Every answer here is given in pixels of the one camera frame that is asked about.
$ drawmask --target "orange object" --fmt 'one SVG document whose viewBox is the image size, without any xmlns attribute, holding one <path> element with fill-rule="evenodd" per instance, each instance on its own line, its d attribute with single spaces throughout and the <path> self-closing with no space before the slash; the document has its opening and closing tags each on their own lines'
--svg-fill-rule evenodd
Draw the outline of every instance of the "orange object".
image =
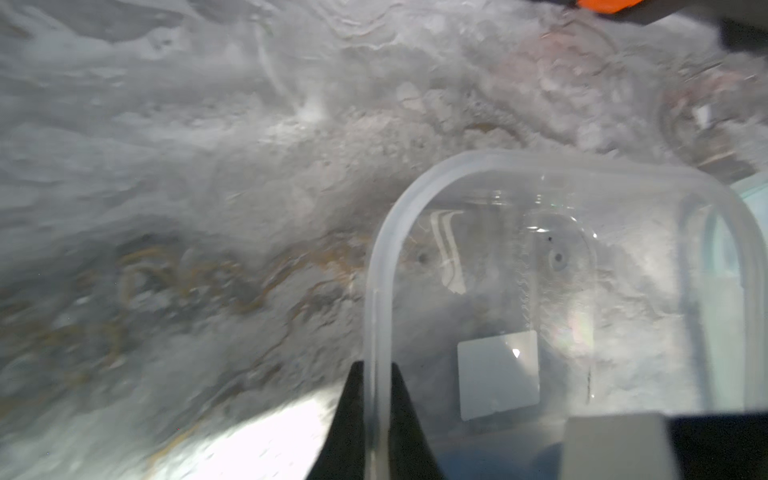
<svg viewBox="0 0 768 480">
<path fill-rule="evenodd" d="M 578 6 L 597 13 L 616 13 L 643 0 L 578 0 Z"/>
</svg>

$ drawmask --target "clear plastic container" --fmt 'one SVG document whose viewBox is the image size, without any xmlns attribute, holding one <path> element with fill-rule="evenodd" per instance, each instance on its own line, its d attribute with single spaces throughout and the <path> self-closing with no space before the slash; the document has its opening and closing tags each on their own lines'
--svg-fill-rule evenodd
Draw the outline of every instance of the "clear plastic container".
<svg viewBox="0 0 768 480">
<path fill-rule="evenodd" d="M 736 275 L 706 265 L 713 222 Z M 766 407 L 767 263 L 743 202 L 697 170 L 520 151 L 440 163 L 369 261 L 369 478 L 389 478 L 391 362 L 451 479 L 556 475 L 571 415 Z"/>
</svg>

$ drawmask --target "blue fabric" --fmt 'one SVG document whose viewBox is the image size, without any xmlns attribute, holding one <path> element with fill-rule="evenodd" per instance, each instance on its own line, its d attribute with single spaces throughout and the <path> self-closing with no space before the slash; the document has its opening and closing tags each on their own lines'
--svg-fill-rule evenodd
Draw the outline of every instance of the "blue fabric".
<svg viewBox="0 0 768 480">
<path fill-rule="evenodd" d="M 485 452 L 448 452 L 438 457 L 440 469 L 448 480 L 554 480 L 534 468 L 522 468 Z"/>
</svg>

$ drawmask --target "black plastic part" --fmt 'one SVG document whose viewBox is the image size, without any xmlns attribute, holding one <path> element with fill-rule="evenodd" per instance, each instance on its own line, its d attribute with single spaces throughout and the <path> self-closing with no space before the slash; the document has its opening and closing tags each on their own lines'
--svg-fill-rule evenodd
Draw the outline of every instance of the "black plastic part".
<svg viewBox="0 0 768 480">
<path fill-rule="evenodd" d="M 325 445 L 307 480 L 363 480 L 366 467 L 362 419 L 362 362 L 349 369 Z M 392 364 L 389 472 L 392 480 L 444 480 L 413 409 L 400 369 Z"/>
<path fill-rule="evenodd" d="M 720 42 L 731 51 L 767 50 L 768 31 L 724 18 L 720 23 Z"/>
<path fill-rule="evenodd" d="M 734 157 L 724 157 L 701 165 L 694 165 L 705 174 L 712 175 L 726 185 L 735 184 L 739 180 L 752 177 L 757 173 L 757 169 L 747 163 Z"/>
<path fill-rule="evenodd" d="M 346 377 L 339 406 L 326 442 L 307 480 L 342 478 L 363 480 L 366 470 L 366 433 L 362 423 L 362 362 L 354 362 Z"/>
<path fill-rule="evenodd" d="M 679 417 L 668 425 L 685 480 L 768 478 L 768 415 Z"/>
<path fill-rule="evenodd" d="M 672 15 L 683 7 L 687 7 L 691 0 L 643 0 L 637 5 L 625 8 L 613 15 L 602 15 L 620 22 L 632 22 L 648 25 L 667 15 Z"/>
</svg>

